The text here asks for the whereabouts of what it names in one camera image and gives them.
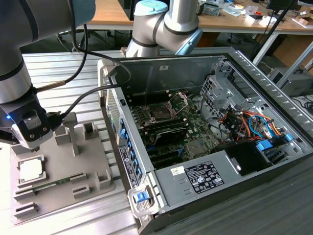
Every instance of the desk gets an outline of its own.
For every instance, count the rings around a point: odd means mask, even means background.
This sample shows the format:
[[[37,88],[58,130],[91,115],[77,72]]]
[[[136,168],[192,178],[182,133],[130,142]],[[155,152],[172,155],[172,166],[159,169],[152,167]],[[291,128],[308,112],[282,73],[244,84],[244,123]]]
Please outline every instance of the desk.
[[[270,10],[265,9],[258,3],[247,0],[242,6],[254,5],[259,7],[263,15],[268,15]],[[292,21],[291,16],[285,16],[286,21],[280,23],[276,31],[270,36],[266,44],[262,47],[253,63],[258,64],[272,43],[279,34],[301,34],[313,35],[313,30],[307,30]],[[264,33],[265,27],[259,24],[249,25],[245,23],[245,16],[234,17],[226,12],[221,11],[221,16],[199,16],[199,27],[203,32],[226,32],[226,33]],[[96,0],[96,13],[94,18],[88,24],[89,29],[98,30],[132,30],[133,21],[130,21],[124,13],[118,0]]]

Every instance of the slatted metal surface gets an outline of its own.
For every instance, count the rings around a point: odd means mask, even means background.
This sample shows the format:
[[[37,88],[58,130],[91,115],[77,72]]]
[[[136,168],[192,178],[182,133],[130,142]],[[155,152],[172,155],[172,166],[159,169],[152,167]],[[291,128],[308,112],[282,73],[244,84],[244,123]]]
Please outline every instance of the slatted metal surface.
[[[252,62],[246,59],[246,57],[239,51],[231,52],[230,55],[241,65],[246,72],[311,136],[313,137],[313,119],[308,117],[304,111],[299,111],[295,103],[278,91],[274,83],[265,79],[265,75],[260,70],[251,66]],[[249,89],[247,84],[242,83],[243,91]]]
[[[121,57],[118,51],[106,51],[111,57]],[[24,60],[35,87],[51,84],[70,77],[81,63],[79,53],[27,54]],[[41,105],[48,112],[65,111],[82,93],[97,87],[98,57],[88,56],[86,65],[74,81],[67,85],[38,94]],[[74,110],[79,123],[94,121],[105,149],[114,178],[115,190],[34,219],[23,225],[10,222],[9,196],[9,148],[0,150],[0,234],[138,234],[135,220],[120,179],[112,145],[98,102],[98,94],[92,94]]]

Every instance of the black cable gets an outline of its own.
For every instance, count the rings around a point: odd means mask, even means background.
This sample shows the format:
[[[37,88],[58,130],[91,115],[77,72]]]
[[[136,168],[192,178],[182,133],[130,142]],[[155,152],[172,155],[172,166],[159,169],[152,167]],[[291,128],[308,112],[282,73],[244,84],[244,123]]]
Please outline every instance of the black cable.
[[[223,132],[223,133],[225,133],[226,135],[228,135],[228,133],[227,133],[225,130],[223,130],[222,128],[219,128],[219,127],[214,126],[214,125],[212,125],[212,124],[209,124],[208,126],[209,126],[209,127],[214,127],[215,129],[218,129],[218,130],[220,130],[221,132]]]
[[[264,35],[266,34],[266,31],[268,30],[268,27],[269,27],[270,22],[271,22],[271,20],[272,20],[272,18],[273,18],[273,15],[274,15],[274,11],[272,12],[272,15],[270,16],[269,23],[268,23],[268,25],[267,25],[267,27],[266,27],[264,33],[262,34],[262,37],[261,37],[260,40],[256,43],[256,45],[255,45],[255,47],[254,47],[254,49],[253,49],[253,51],[252,51],[252,53],[251,53],[251,57],[253,56],[254,51],[256,50],[256,48],[258,47],[258,45],[261,43],[261,41],[262,41]]]
[[[83,50],[81,48],[78,47],[77,42],[76,42],[76,34],[75,34],[75,30],[76,30],[76,23],[75,23],[75,15],[74,15],[74,7],[73,7],[73,2],[72,0],[67,0],[68,6],[69,6],[69,12],[70,12],[70,16],[71,16],[71,33],[72,33],[72,37],[73,37],[73,46],[76,50],[83,52],[83,53],[87,53],[89,55],[94,55],[94,56],[98,56],[104,59],[108,59],[111,60],[114,63],[117,63],[118,65],[120,65],[123,69],[126,70],[126,72],[129,74],[129,78],[122,83],[119,84],[112,84],[112,85],[106,85],[106,86],[101,86],[101,87],[97,87],[94,88],[84,94],[82,94],[81,96],[79,96],[73,103],[72,105],[62,114],[63,117],[66,117],[72,110],[73,108],[82,100],[84,99],[86,96],[94,93],[94,92],[98,92],[98,91],[102,91],[102,90],[106,90],[106,89],[112,89],[112,88],[117,88],[117,87],[121,87],[122,85],[125,85],[126,83],[130,82],[130,80],[132,79],[132,75],[130,70],[123,65],[120,61],[115,60],[109,56],[106,55],[102,55],[100,53],[96,53],[96,52],[92,52],[92,51],[87,51],[87,50]]]
[[[181,84],[180,88],[183,89],[184,85],[186,85],[188,82],[194,84],[194,85],[197,87],[197,85],[196,85],[192,80],[188,80],[188,81],[184,81],[184,82]]]
[[[265,45],[265,43],[268,41],[269,37],[273,34],[273,32],[275,31],[275,29],[277,28],[277,26],[279,25],[279,23],[281,22],[281,20],[284,18],[284,16],[286,15],[286,13],[288,12],[288,10],[291,8],[291,6],[294,4],[295,0],[291,0],[289,5],[285,8],[285,10],[280,14],[280,16],[278,17],[277,21],[275,22],[275,24],[273,25],[273,27],[270,29],[270,31],[267,34],[267,37],[265,38],[264,42],[262,42],[262,44],[259,46],[259,49],[256,50],[256,52],[254,52],[252,54],[252,56],[250,57],[250,60],[253,61],[255,59],[255,57],[258,55],[258,53],[260,52],[261,48]]]
[[[84,56],[83,56],[83,60],[80,63],[80,66],[78,67],[78,70],[76,71],[76,73],[74,73],[70,78],[65,80],[65,83],[69,83],[70,81],[72,81],[74,78],[76,78],[78,76],[78,74],[82,71],[86,59],[87,59],[87,51],[88,51],[88,31],[87,31],[87,26],[84,24],[84,38],[85,38],[85,46],[84,46]]]
[[[268,3],[267,3],[265,6],[262,5],[262,4],[261,4],[261,1],[259,2],[259,4],[260,4],[261,6],[263,6],[263,7],[265,7],[265,8],[268,6]]]
[[[63,42],[62,39],[59,35],[57,35],[57,40],[58,42],[68,51],[68,52],[72,52]]]
[[[120,31],[115,30],[116,32],[120,33],[120,34],[124,34],[124,35],[131,35],[132,33],[122,33]]]

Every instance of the cable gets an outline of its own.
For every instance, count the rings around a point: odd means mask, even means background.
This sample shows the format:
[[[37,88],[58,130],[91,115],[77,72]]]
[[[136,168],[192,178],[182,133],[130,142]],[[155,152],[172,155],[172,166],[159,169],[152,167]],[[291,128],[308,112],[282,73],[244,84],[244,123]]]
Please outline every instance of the cable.
[[[72,52],[72,51],[62,42],[61,36],[60,36],[59,34],[57,34],[56,36],[57,36],[58,42],[59,42],[68,52]]]
[[[313,101],[308,99],[306,96],[304,97],[306,100],[308,100],[304,104],[302,104],[300,100],[297,100],[295,98],[292,98],[292,99],[299,102],[302,108],[306,109],[311,115],[313,115]]]
[[[87,50],[83,50],[81,48],[78,47],[77,45],[77,42],[76,42],[76,34],[75,34],[75,29],[76,29],[76,23],[75,23],[75,15],[74,15],[74,7],[73,7],[73,2],[72,0],[67,0],[67,3],[68,3],[68,6],[69,6],[69,12],[70,12],[70,16],[71,16],[71,21],[72,21],[72,24],[71,24],[71,32],[72,32],[72,37],[73,37],[73,46],[76,50],[80,51],[80,52],[83,52],[83,53],[87,53],[89,55],[94,55],[94,56],[98,56],[98,57],[101,57],[101,58],[104,58],[104,59],[108,59],[108,60],[111,60],[112,62],[114,63],[117,63],[118,65],[120,65],[123,69],[125,69],[125,71],[129,74],[129,78],[122,82],[122,83],[119,83],[119,84],[112,84],[112,85],[106,85],[106,86],[101,86],[101,87],[97,87],[97,88],[94,88],[84,94],[82,94],[81,96],[79,96],[73,103],[72,105],[62,114],[63,117],[66,117],[72,110],[73,108],[83,99],[85,98],[86,96],[94,93],[94,92],[98,92],[98,91],[101,91],[101,90],[106,90],[106,89],[112,89],[112,88],[117,88],[117,87],[121,87],[122,85],[125,85],[126,83],[130,82],[131,79],[132,79],[132,75],[131,75],[131,72],[130,70],[125,66],[123,65],[123,63],[121,63],[120,61],[118,60],[115,60],[109,56],[106,56],[106,55],[102,55],[102,54],[99,54],[99,53],[96,53],[96,52],[92,52],[92,51],[87,51]]]
[[[269,118],[269,117],[267,117],[267,116],[265,116],[265,115],[263,115],[263,114],[256,114],[256,113],[251,112],[251,111],[244,111],[244,114],[247,114],[247,115],[249,115],[249,116],[259,115],[259,116],[261,116],[261,117],[263,117],[263,118],[265,118],[265,119],[267,119],[267,120],[271,120],[271,118]],[[276,128],[274,122],[271,123],[271,126],[272,126],[272,129],[273,129],[273,131],[275,132],[275,134],[278,135],[278,136],[280,136],[281,134],[280,134],[279,131],[277,130],[277,128]]]
[[[305,108],[305,107],[303,106],[303,104],[301,103],[300,100],[297,100],[297,99],[295,99],[295,98],[292,98],[292,99],[295,100],[295,101],[297,101],[297,102],[299,102],[299,104],[300,104],[300,106],[301,106],[302,108]]]
[[[76,71],[76,73],[74,73],[70,78],[65,80],[65,83],[69,83],[70,81],[74,80],[74,78],[77,77],[77,75],[82,71],[86,59],[87,59],[87,51],[88,51],[88,31],[87,31],[87,25],[84,24],[84,37],[85,37],[85,48],[84,48],[84,56],[83,56],[83,60],[80,64],[80,66],[78,67],[78,70]]]
[[[242,117],[242,119],[243,119],[243,124],[244,124],[245,127],[246,127],[246,131],[248,132],[248,137],[251,137],[251,132],[250,132],[250,129],[249,129],[247,123],[246,123],[246,120],[245,120],[245,118],[244,118],[243,115],[241,115],[241,117]]]
[[[194,85],[197,87],[197,85],[196,85],[192,80],[188,80],[188,81],[184,81],[184,82],[181,84],[180,88],[183,89],[184,85],[186,85],[188,82],[194,84]]]
[[[261,137],[261,139],[263,140],[263,136],[262,136],[259,132],[256,132],[256,131],[252,128],[252,126],[251,126],[251,121],[252,121],[252,118],[253,118],[253,117],[254,117],[254,116],[250,117],[250,119],[249,119],[249,127],[250,127],[251,131],[252,131],[254,134],[258,135],[258,136]]]
[[[277,21],[274,23],[273,27],[270,29],[270,31],[268,32],[265,40],[262,42],[262,44],[260,45],[259,49],[256,50],[256,52],[254,52],[252,54],[252,56],[250,57],[250,60],[253,61],[255,59],[255,57],[259,54],[261,48],[265,45],[265,43],[268,41],[269,37],[273,34],[273,32],[275,31],[275,29],[277,28],[277,26],[279,25],[279,23],[281,22],[281,20],[284,18],[284,16],[286,15],[286,13],[288,12],[288,10],[291,8],[291,6],[294,4],[295,0],[291,0],[289,5],[284,9],[284,11],[280,14],[280,16],[278,17]]]
[[[253,49],[253,51],[252,51],[252,53],[251,53],[251,60],[253,60],[252,57],[253,57],[254,51],[256,50],[256,48],[258,47],[258,45],[261,43],[261,41],[262,41],[264,35],[266,34],[266,31],[268,30],[268,27],[269,27],[270,22],[271,22],[271,20],[272,20],[272,18],[273,18],[273,15],[274,15],[274,11],[272,12],[272,15],[270,16],[270,20],[269,20],[269,22],[268,22],[268,25],[267,25],[267,27],[266,27],[264,33],[262,34],[262,37],[260,38],[259,42],[257,42],[257,44],[255,45],[255,47],[254,47],[254,49]]]
[[[120,31],[115,30],[116,32],[120,33],[120,34],[124,34],[124,35],[131,35],[132,33],[122,33]]]
[[[71,76],[69,77],[68,79],[64,80],[64,81],[61,81],[61,82],[55,82],[55,83],[52,83],[52,84],[49,84],[47,86],[43,86],[43,87],[39,87],[39,88],[36,88],[36,91],[37,93],[39,92],[43,92],[43,91],[47,91],[47,90],[50,90],[50,89],[53,89],[53,88],[57,88],[57,87],[60,87],[60,86],[64,86],[65,84],[69,83],[70,81],[74,80],[74,78],[76,78],[78,76],[78,74],[82,71],[84,65],[85,65],[85,62],[86,62],[86,59],[87,59],[87,50],[88,50],[88,34],[87,34],[87,26],[84,25],[84,37],[85,37],[85,51],[84,51],[84,56],[83,56],[83,59],[82,59],[82,62],[80,63],[77,71]]]
[[[263,7],[265,7],[265,8],[268,6],[268,3],[267,3],[265,6],[262,5],[262,4],[261,4],[261,1],[259,2],[259,4],[260,4],[261,6],[263,6]]]

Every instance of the red wire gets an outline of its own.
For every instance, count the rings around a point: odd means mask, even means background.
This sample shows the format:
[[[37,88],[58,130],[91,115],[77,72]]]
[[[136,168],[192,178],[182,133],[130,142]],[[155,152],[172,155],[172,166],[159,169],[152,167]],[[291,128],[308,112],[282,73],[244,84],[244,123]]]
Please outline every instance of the red wire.
[[[244,123],[241,125],[241,127],[239,129],[239,133],[241,133],[241,130],[242,130],[243,126],[244,126]]]
[[[246,127],[246,129],[248,131],[248,137],[251,137],[251,132],[250,132],[250,129],[249,129],[247,123],[246,123],[246,120],[245,120],[244,116],[241,115],[241,118],[243,119],[243,123],[244,123],[244,125],[245,125],[245,127]]]

